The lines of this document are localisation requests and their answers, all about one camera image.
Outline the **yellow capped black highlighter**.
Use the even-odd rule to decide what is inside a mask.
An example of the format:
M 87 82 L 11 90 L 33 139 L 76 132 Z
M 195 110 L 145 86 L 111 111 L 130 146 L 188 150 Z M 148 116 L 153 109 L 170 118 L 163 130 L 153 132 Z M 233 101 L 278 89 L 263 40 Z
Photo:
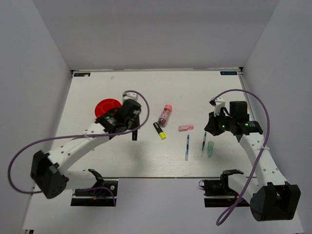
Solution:
M 155 130 L 157 131 L 159 137 L 164 140 L 166 138 L 165 133 L 163 132 L 163 130 L 161 129 L 160 125 L 157 122 L 153 123 L 153 126 L 155 128 Z

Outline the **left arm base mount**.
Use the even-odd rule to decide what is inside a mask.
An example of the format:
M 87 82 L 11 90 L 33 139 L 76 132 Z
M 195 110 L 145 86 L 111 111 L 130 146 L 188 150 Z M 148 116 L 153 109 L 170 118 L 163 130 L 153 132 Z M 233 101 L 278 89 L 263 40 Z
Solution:
M 103 180 L 95 190 L 74 190 L 72 207 L 115 207 L 117 204 L 118 179 Z

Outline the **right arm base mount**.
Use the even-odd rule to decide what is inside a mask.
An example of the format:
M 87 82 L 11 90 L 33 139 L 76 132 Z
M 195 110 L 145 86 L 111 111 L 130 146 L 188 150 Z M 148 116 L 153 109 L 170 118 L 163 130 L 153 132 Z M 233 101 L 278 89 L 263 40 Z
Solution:
M 234 190 L 224 190 L 220 180 L 202 179 L 198 183 L 204 191 L 205 208 L 228 208 L 238 199 L 238 193 Z

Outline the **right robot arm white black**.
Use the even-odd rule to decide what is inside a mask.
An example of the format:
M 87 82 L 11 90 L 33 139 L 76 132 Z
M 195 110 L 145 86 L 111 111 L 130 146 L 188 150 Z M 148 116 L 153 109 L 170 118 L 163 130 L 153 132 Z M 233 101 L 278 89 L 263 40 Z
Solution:
M 211 100 L 214 111 L 204 130 L 213 136 L 224 132 L 232 133 L 246 152 L 252 164 L 252 175 L 257 182 L 245 178 L 242 171 L 223 171 L 220 188 L 225 194 L 239 194 L 238 202 L 248 202 L 256 221 L 293 219 L 301 191 L 290 184 L 277 168 L 271 153 L 264 146 L 265 137 L 257 121 L 251 121 L 245 101 L 231 101 L 227 111 L 221 98 Z

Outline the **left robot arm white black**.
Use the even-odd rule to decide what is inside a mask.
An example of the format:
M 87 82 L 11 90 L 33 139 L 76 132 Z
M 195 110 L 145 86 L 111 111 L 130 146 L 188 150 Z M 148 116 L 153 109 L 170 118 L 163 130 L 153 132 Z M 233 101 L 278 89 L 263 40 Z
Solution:
M 81 138 L 47 153 L 38 151 L 33 156 L 31 178 L 47 199 L 52 199 L 64 190 L 87 189 L 97 195 L 103 189 L 104 179 L 94 169 L 71 171 L 70 167 L 97 146 L 111 140 L 115 134 L 132 130 L 139 124 L 141 105 L 127 99 L 121 107 L 113 108 L 99 116 Z

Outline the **green capped black highlighter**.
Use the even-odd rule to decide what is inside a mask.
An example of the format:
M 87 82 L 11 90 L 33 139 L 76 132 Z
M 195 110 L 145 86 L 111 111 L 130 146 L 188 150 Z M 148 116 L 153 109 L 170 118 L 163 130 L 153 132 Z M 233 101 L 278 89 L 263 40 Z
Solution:
M 137 141 L 137 134 L 138 134 L 137 130 L 132 132 L 132 141 Z

